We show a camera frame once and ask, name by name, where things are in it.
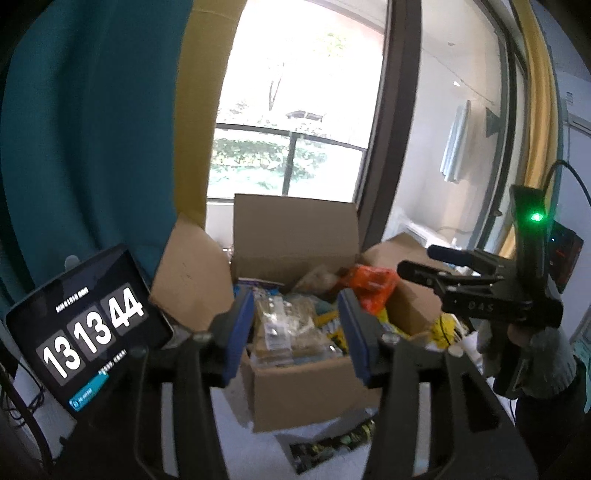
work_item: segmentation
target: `digital clock display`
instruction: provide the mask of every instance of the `digital clock display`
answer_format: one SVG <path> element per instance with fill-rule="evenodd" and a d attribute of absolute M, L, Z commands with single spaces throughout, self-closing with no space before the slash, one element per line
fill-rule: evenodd
<path fill-rule="evenodd" d="M 123 246 L 103 251 L 30 294 L 7 314 L 24 358 L 55 398 L 77 415 L 134 346 L 172 335 Z"/>

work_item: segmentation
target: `plastic packaging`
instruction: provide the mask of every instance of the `plastic packaging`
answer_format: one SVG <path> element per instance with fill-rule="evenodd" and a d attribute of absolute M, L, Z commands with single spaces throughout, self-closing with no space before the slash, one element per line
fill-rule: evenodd
<path fill-rule="evenodd" d="M 351 288 L 362 308 L 372 315 L 377 315 L 384 309 L 399 281 L 400 277 L 394 270 L 355 265 L 339 280 L 336 287 Z"/>
<path fill-rule="evenodd" d="M 382 309 L 380 312 L 378 312 L 376 318 L 384 328 L 384 332 L 397 333 L 403 338 L 409 338 L 409 336 L 401 329 L 390 323 L 386 309 Z M 349 353 L 347 339 L 345 338 L 345 331 L 340 324 L 339 312 L 332 311 L 323 315 L 318 315 L 314 319 L 314 325 L 316 325 L 316 328 L 324 333 L 329 338 L 329 340 L 334 342 L 335 345 L 342 350 L 343 354 L 346 355 Z"/>
<path fill-rule="evenodd" d="M 304 275 L 295 284 L 292 292 L 322 296 L 330 291 L 338 281 L 339 277 L 337 275 L 330 272 L 325 265 L 320 265 Z"/>
<path fill-rule="evenodd" d="M 304 473 L 331 458 L 349 453 L 374 438 L 375 417 L 365 420 L 338 437 L 311 443 L 292 443 L 290 452 L 296 473 Z"/>
<path fill-rule="evenodd" d="M 255 305 L 258 320 L 253 350 L 257 366 L 289 365 L 342 355 L 316 329 L 316 310 L 309 297 L 291 294 L 287 298 L 257 289 Z"/>

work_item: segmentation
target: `glove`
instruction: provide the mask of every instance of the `glove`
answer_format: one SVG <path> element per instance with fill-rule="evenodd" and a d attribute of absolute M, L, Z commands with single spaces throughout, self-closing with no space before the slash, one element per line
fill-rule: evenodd
<path fill-rule="evenodd" d="M 494 377 L 501 369 L 504 335 L 529 354 L 530 368 L 522 385 L 524 394 L 529 397 L 554 397 L 565 390 L 577 374 L 573 350 L 562 329 L 534 330 L 517 325 L 506 328 L 481 320 L 477 330 L 476 348 L 483 356 L 485 377 Z"/>

